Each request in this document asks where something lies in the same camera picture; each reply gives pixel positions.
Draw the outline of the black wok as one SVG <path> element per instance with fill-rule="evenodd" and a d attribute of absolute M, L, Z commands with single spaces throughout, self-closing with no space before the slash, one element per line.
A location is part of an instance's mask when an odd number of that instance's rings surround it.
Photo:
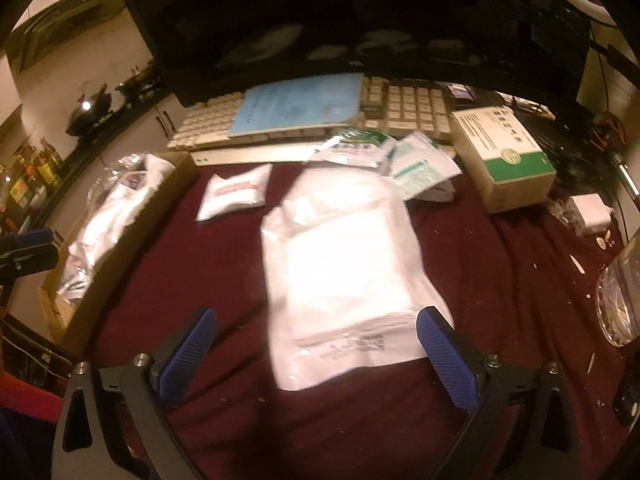
<path fill-rule="evenodd" d="M 92 96 L 83 94 L 68 118 L 65 133 L 74 138 L 82 138 L 108 115 L 111 105 L 112 97 L 107 91 L 106 84 L 102 84 L 99 91 Z"/>

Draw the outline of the green white medicine box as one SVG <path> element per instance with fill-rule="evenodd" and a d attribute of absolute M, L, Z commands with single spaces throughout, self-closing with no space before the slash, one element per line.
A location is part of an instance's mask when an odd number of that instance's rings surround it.
<path fill-rule="evenodd" d="M 512 110 L 488 106 L 450 114 L 451 139 L 490 214 L 540 204 L 556 171 Z"/>

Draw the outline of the brown cardboard box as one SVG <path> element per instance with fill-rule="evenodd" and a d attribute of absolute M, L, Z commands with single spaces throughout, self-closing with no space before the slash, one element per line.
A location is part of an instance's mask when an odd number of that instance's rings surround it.
<path fill-rule="evenodd" d="M 144 194 L 144 201 L 137 217 L 127 226 L 116 246 L 99 263 L 93 282 L 80 304 L 77 307 L 64 304 L 56 296 L 56 288 L 62 278 L 67 249 L 88 218 L 89 191 L 86 195 L 86 206 L 58 253 L 58 264 L 48 272 L 38 288 L 40 307 L 47 319 L 53 342 L 70 353 L 81 354 L 84 351 L 108 298 L 120 279 L 130 270 L 143 242 L 165 217 L 169 208 L 177 203 L 178 198 L 198 177 L 198 167 L 187 152 L 153 155 L 167 159 L 176 169 L 155 193 Z"/>

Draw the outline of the dark cooking pot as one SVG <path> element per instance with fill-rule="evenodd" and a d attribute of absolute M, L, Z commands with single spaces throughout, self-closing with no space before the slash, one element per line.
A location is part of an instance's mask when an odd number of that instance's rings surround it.
<path fill-rule="evenodd" d="M 149 62 L 143 68 L 134 66 L 130 77 L 118 84 L 114 90 L 122 95 L 126 106 L 134 106 L 153 94 L 159 85 L 160 69 L 154 62 Z"/>

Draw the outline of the beige mechanical keyboard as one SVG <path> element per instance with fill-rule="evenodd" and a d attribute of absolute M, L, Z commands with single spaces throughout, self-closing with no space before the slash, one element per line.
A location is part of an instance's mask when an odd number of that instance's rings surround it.
<path fill-rule="evenodd" d="M 201 167 L 249 162 L 299 162 L 333 136 L 338 125 L 265 130 L 234 136 L 247 92 L 232 92 L 198 103 L 171 135 L 167 149 L 192 155 Z M 452 97 L 437 82 L 364 77 L 356 126 L 383 131 L 395 139 L 420 131 L 439 143 L 450 143 Z"/>

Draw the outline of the black TCL monitor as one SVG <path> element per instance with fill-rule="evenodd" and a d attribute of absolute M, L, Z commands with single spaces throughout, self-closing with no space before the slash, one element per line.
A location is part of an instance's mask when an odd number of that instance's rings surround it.
<path fill-rule="evenodd" d="M 589 26 L 560 0 L 125 0 L 183 104 L 347 72 L 573 101 Z"/>

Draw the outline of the white red tissue packet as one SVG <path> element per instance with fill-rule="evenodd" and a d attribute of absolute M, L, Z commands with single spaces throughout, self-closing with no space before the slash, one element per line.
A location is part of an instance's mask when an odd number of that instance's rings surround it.
<path fill-rule="evenodd" d="M 204 222 L 230 212 L 264 206 L 272 173 L 263 164 L 228 179 L 214 174 L 207 182 L 196 220 Z"/>

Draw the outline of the clear plastic bag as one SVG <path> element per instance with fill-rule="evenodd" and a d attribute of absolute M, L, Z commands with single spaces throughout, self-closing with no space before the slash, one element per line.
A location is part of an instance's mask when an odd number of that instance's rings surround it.
<path fill-rule="evenodd" d="M 88 218 L 67 249 L 56 296 L 77 307 L 99 263 L 111 252 L 122 233 L 137 217 L 144 201 L 148 172 L 145 155 L 131 154 L 114 162 L 88 193 Z"/>

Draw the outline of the clear bag of white gauze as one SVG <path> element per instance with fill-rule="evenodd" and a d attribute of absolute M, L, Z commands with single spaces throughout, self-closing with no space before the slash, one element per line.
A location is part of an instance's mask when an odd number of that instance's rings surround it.
<path fill-rule="evenodd" d="M 396 184 L 376 172 L 307 166 L 262 219 L 268 346 L 279 389 L 424 357 L 416 318 L 454 318 L 427 277 Z"/>

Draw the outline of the dark red table cloth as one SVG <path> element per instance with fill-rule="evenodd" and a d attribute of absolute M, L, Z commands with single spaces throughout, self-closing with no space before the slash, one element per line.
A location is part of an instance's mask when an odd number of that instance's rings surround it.
<path fill-rule="evenodd" d="M 200 177 L 142 247 L 93 333 L 87 359 L 119 365 L 156 347 L 199 306 L 219 334 L 169 420 L 212 479 L 425 479 L 465 414 L 427 360 L 354 370 L 301 392 L 273 381 L 259 228 L 262 209 L 200 223 Z M 490 216 L 468 177 L 448 204 L 413 202 L 426 273 L 454 322 L 506 362 L 553 361 L 568 382 L 579 477 L 597 479 L 626 432 L 612 410 L 624 372 L 604 338 L 594 286 L 616 256 L 544 208 Z"/>

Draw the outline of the green white sachet packet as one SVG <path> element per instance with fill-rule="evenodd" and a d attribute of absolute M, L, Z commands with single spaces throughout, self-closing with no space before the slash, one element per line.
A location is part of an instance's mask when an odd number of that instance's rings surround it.
<path fill-rule="evenodd" d="M 452 202 L 451 179 L 459 174 L 459 166 L 419 131 L 399 140 L 390 156 L 390 177 L 406 202 Z"/>
<path fill-rule="evenodd" d="M 309 162 L 380 169 L 397 141 L 378 130 L 339 128 L 310 156 Z"/>

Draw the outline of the white power adapter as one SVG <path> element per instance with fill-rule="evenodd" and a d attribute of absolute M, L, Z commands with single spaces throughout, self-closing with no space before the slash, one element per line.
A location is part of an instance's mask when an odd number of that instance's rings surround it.
<path fill-rule="evenodd" d="M 611 225 L 613 209 L 597 193 L 570 196 L 566 209 L 577 235 L 602 233 Z"/>

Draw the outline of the blue paper booklet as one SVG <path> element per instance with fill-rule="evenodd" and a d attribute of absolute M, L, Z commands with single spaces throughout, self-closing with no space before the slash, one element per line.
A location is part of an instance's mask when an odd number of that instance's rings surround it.
<path fill-rule="evenodd" d="M 321 75 L 260 84 L 248 90 L 229 136 L 354 122 L 363 74 Z"/>

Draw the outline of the clear glass cup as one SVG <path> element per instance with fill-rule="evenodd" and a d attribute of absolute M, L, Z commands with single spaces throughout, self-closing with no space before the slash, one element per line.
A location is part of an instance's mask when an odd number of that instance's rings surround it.
<path fill-rule="evenodd" d="M 636 233 L 597 281 L 600 329 L 614 347 L 622 348 L 639 338 L 639 281 L 639 233 Z"/>

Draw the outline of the range hood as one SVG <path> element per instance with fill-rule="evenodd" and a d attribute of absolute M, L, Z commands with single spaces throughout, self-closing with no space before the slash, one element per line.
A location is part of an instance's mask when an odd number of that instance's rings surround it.
<path fill-rule="evenodd" d="M 15 27 L 4 44 L 11 70 L 28 70 L 67 41 L 111 21 L 124 0 L 60 0 Z"/>

